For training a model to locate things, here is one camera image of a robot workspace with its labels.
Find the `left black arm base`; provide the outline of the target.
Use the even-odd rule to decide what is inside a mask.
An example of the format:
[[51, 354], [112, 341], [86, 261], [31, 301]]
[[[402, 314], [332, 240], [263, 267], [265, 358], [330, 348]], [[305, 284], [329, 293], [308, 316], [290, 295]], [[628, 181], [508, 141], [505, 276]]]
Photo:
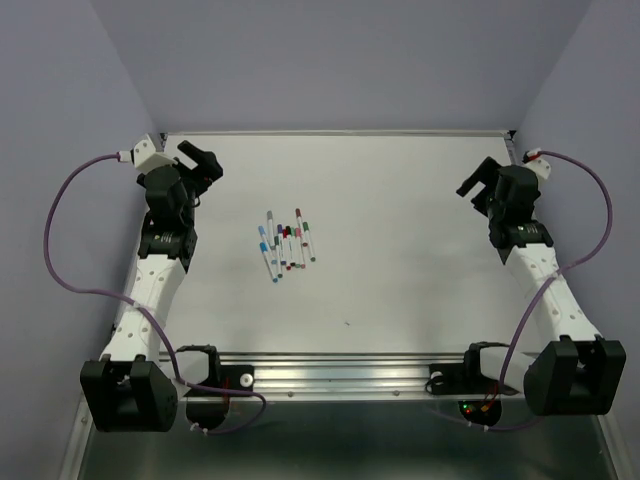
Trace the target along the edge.
[[[176, 357], [181, 374], [191, 383], [225, 390], [253, 390], [255, 368], [250, 364], [222, 364], [215, 346], [182, 346]], [[189, 388], [184, 398], [186, 418], [207, 431], [217, 429], [231, 415], [231, 398], [227, 395]]]

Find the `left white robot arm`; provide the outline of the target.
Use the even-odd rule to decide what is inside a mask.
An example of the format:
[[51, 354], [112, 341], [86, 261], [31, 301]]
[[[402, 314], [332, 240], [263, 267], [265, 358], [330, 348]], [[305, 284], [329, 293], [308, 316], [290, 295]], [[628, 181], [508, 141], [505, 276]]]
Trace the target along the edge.
[[145, 214], [125, 309], [99, 360], [84, 363], [80, 382], [101, 432], [166, 432], [178, 393], [159, 364], [163, 329], [197, 243], [195, 210], [223, 175], [215, 154], [188, 141], [178, 150], [193, 167], [144, 140], [131, 152], [145, 190]]

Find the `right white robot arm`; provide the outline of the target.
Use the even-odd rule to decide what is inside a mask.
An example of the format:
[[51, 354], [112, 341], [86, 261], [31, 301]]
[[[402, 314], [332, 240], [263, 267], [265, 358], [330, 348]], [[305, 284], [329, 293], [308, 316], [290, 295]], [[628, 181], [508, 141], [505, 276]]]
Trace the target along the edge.
[[464, 197], [482, 187], [471, 203], [487, 218], [489, 241], [528, 301], [510, 342], [470, 345], [464, 369], [473, 379], [493, 380], [490, 401], [508, 388], [523, 394], [536, 416], [605, 415], [626, 352], [620, 341], [601, 335], [565, 278], [595, 254], [559, 265], [549, 231], [534, 217], [552, 155], [533, 150], [523, 164], [508, 166], [487, 157], [457, 190]]

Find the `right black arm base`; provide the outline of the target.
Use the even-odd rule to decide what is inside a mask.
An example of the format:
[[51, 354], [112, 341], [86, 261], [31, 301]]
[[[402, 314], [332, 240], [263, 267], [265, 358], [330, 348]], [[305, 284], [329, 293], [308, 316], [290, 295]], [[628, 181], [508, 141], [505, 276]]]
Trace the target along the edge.
[[518, 391], [484, 376], [480, 354], [484, 350], [493, 352], [507, 347], [499, 342], [472, 343], [460, 362], [429, 364], [425, 391], [435, 396], [464, 395], [465, 398], [458, 401], [463, 419], [472, 425], [494, 427], [502, 415], [500, 395], [514, 396]]

